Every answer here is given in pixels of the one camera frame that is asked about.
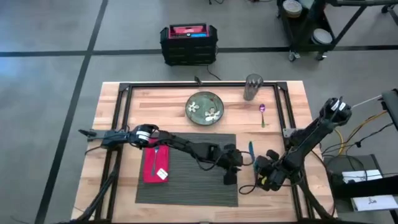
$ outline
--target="gray concrete floor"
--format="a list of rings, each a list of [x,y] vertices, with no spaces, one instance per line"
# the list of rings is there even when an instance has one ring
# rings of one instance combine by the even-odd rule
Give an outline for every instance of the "gray concrete floor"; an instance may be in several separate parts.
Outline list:
[[[86,50],[100,0],[0,1],[0,51]],[[381,7],[368,8],[340,45],[398,44],[398,27]],[[327,7],[338,32],[356,9]],[[174,23],[207,22],[219,32],[219,47],[287,46],[275,2],[253,5],[226,0],[110,0],[96,50],[159,49],[159,31]],[[397,88],[397,51],[330,52],[320,63],[303,57],[290,63],[287,53],[218,54],[210,70],[223,80],[243,80],[258,73],[265,80],[303,80],[313,117],[331,96],[356,104]],[[11,216],[32,223],[75,87],[83,57],[0,57],[0,220]],[[101,83],[106,81],[214,80],[205,67],[169,67],[161,55],[94,56],[76,109],[72,129],[50,203],[46,223],[68,220],[83,165],[86,141],[77,133],[89,128]],[[373,101],[353,110],[340,128],[347,136],[367,117],[380,112]],[[391,122],[385,116],[366,126],[359,139]],[[394,128],[364,142],[352,155],[376,155],[384,172],[397,172]],[[338,142],[332,134],[323,145]],[[385,212],[339,213],[345,220],[392,223]]]

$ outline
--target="white cable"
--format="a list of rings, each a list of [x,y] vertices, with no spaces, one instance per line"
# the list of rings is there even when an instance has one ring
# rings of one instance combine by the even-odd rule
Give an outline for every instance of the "white cable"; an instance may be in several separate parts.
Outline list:
[[[369,101],[378,99],[378,98],[380,98],[380,97],[381,97],[381,95],[378,95],[378,96],[375,96],[375,97],[373,97],[373,98],[371,98],[371,99],[365,100],[364,102],[360,102],[360,103],[358,103],[358,104],[355,104],[354,106],[351,107],[351,109],[353,109],[353,108],[355,108],[355,107],[357,107],[357,106],[359,106],[359,105],[362,105],[362,104],[364,104],[364,103],[367,103],[367,102],[369,102]]]

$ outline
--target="flower pattern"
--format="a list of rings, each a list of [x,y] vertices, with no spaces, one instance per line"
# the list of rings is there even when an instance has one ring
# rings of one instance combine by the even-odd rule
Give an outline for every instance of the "flower pattern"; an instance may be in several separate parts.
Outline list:
[[[211,120],[217,120],[219,118],[218,115],[220,115],[220,111],[215,112],[216,110],[214,108],[210,108],[209,112],[205,111],[205,120],[206,121],[211,121]]]
[[[197,109],[199,109],[199,105],[196,105],[196,103],[193,101],[191,105],[188,105],[188,110],[189,112],[196,112]]]

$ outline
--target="black crate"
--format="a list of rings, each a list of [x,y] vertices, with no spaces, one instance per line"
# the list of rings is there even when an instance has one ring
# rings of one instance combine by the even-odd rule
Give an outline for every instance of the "black crate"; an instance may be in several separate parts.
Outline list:
[[[180,24],[171,26],[199,26],[205,24]],[[169,28],[160,32],[162,54],[167,65],[209,65],[216,60],[217,29],[208,26],[208,37],[169,38]]]

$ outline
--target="metal cup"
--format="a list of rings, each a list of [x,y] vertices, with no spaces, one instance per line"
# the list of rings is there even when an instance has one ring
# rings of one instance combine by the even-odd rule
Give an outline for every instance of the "metal cup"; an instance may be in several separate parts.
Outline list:
[[[264,80],[258,74],[250,74],[246,77],[243,98],[245,100],[253,100]]]

